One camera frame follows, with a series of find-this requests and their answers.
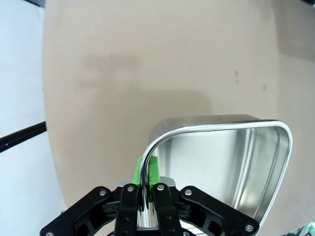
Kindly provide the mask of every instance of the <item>stainless steel tray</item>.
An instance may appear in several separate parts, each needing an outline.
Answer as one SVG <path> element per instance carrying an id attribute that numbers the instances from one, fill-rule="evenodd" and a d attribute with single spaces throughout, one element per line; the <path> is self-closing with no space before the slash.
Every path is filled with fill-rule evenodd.
<path id="1" fill-rule="evenodd" d="M 159 157 L 161 176 L 194 185 L 264 222 L 292 147 L 289 127 L 248 115 L 171 118 L 151 133 L 143 160 Z"/>

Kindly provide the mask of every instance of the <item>white wall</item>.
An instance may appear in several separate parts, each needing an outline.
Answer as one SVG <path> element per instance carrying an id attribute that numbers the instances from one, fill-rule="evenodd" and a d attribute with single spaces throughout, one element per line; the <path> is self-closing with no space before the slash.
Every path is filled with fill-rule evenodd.
<path id="1" fill-rule="evenodd" d="M 0 0 L 0 137 L 45 121 L 43 9 Z M 65 209 L 47 132 L 0 153 L 0 235 L 34 236 Z"/>

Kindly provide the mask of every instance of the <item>beige wall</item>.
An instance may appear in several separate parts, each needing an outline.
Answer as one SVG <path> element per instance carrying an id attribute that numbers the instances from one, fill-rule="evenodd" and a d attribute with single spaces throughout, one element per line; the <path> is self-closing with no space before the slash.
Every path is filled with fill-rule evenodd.
<path id="1" fill-rule="evenodd" d="M 48 1 L 44 96 L 66 203 L 132 176 L 164 118 L 249 114 L 294 137 L 260 235 L 313 220 L 314 29 L 298 0 Z"/>

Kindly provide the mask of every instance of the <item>green object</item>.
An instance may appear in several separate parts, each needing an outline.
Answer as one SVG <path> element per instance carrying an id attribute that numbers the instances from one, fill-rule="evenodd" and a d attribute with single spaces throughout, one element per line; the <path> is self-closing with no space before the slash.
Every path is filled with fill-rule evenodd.
<path id="1" fill-rule="evenodd" d="M 133 177 L 133 184 L 136 184 L 140 187 L 140 166 L 141 166 L 142 158 L 139 157 L 136 172 L 134 173 Z M 158 157 L 152 156 L 149 162 L 149 185 L 150 185 L 150 192 L 152 190 L 153 185 L 156 183 L 160 183 L 161 178 L 159 176 L 159 167 L 158 167 Z"/>

